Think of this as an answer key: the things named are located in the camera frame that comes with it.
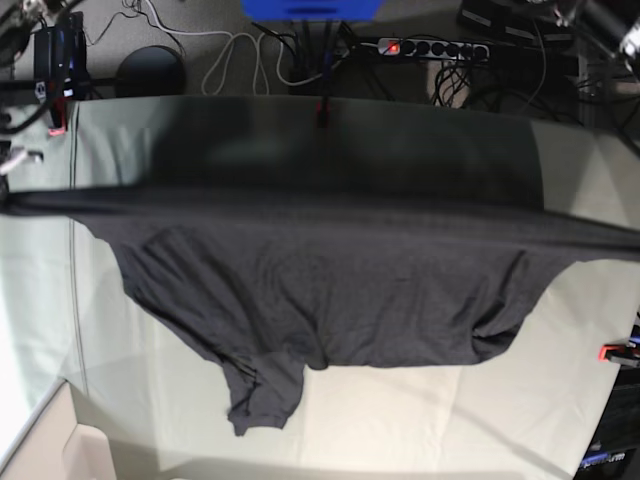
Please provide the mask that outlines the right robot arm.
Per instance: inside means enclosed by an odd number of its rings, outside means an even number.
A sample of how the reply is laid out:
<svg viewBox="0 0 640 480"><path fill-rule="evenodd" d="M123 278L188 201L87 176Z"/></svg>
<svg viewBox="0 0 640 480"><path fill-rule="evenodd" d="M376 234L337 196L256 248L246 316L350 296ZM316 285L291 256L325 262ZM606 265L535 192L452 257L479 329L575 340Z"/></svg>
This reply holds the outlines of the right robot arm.
<svg viewBox="0 0 640 480"><path fill-rule="evenodd" d="M45 17L64 22L79 1L14 1L1 15L1 67L13 65L25 52L33 28Z"/></svg>

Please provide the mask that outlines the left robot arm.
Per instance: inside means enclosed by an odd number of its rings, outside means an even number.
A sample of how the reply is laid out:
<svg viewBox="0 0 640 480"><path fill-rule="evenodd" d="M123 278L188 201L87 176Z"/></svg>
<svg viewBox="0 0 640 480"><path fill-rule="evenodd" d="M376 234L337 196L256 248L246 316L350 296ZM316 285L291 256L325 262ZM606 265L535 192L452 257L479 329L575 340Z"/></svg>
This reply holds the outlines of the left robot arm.
<svg viewBox="0 0 640 480"><path fill-rule="evenodd" d="M639 57L639 2L553 1L561 24L584 35L611 58Z"/></svg>

